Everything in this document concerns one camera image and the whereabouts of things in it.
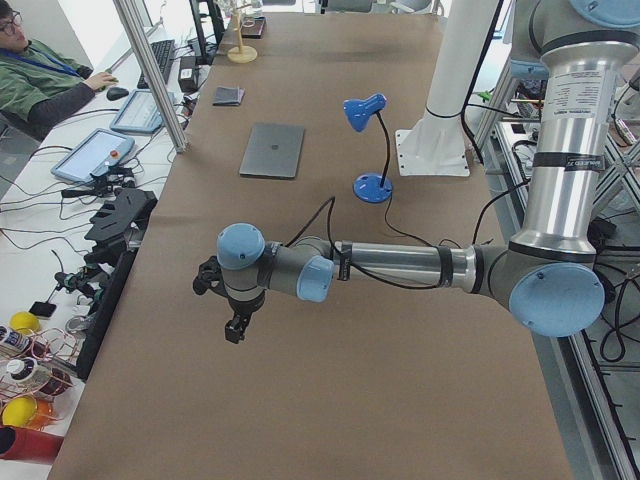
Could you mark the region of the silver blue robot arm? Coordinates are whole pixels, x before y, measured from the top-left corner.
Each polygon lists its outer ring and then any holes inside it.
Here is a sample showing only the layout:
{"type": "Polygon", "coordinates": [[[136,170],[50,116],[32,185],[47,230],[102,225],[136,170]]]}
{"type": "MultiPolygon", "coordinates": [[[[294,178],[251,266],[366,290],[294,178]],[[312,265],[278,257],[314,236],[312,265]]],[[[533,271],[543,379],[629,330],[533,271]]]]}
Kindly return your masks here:
{"type": "Polygon", "coordinates": [[[520,1],[513,41],[519,60],[543,64],[548,83],[525,219],[509,243],[410,247],[299,233],[282,244],[253,225],[229,225],[218,236],[212,275],[212,290],[234,313],[228,341],[244,339],[268,291],[321,302],[332,281],[352,271],[408,290],[453,287],[493,298],[547,337],[574,335],[596,320],[605,291],[587,231],[616,78],[639,50],[639,5],[520,1]]]}

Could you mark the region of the person's hand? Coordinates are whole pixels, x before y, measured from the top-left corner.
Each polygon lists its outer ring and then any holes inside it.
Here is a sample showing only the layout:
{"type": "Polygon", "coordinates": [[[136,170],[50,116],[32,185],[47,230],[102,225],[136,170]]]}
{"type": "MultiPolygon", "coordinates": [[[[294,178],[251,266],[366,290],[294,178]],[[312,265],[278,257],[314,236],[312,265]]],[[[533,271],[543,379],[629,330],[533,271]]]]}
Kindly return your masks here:
{"type": "Polygon", "coordinates": [[[115,86],[118,79],[109,72],[99,72],[83,81],[91,90],[102,91],[108,87],[115,86]]]}

